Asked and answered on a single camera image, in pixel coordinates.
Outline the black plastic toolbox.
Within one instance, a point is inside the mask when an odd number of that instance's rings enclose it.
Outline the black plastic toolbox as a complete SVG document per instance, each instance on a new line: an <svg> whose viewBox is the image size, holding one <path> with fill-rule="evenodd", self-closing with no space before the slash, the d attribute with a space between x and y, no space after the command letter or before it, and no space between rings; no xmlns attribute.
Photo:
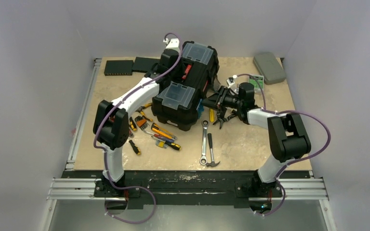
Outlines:
<svg viewBox="0 0 370 231"><path fill-rule="evenodd" d="M175 68L157 80L159 93L152 98L151 111L159 122L188 131L199 119L198 107L208 90L220 87L218 53L212 46L186 41L181 55L166 48L148 75L156 77L173 64Z"/></svg>

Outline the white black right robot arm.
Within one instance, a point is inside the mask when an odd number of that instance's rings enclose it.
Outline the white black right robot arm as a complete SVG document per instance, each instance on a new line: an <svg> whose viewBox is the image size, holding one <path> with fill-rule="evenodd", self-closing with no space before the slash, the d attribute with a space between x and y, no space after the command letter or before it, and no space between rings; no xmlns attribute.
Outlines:
<svg viewBox="0 0 370 231"><path fill-rule="evenodd" d="M203 99L201 104L217 111L220 123L224 123L225 112L230 108L243 123L267 129L271 155L255 171L249 187L255 195L262 196L276 186L284 166L311 151L311 142L298 113L276 115L267 112L256 105L254 95L254 86L244 82L239 85L237 94L221 86L216 93Z"/></svg>

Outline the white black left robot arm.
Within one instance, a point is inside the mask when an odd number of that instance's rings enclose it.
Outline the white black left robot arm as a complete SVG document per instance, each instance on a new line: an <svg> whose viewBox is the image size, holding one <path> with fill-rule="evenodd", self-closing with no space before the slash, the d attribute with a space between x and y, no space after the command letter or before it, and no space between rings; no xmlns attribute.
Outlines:
<svg viewBox="0 0 370 231"><path fill-rule="evenodd" d="M172 51L176 60L169 68L157 77L143 77L140 82L128 92L111 102L101 101L97 109L93 130L95 138L93 146L101 149L104 157L103 176L108 180L106 191L113 197L123 194L125 189L135 189L137 186L125 186L122 165L122 147L129 135L129 117L134 111L159 93L159 83L178 66L182 56L182 46Z"/></svg>

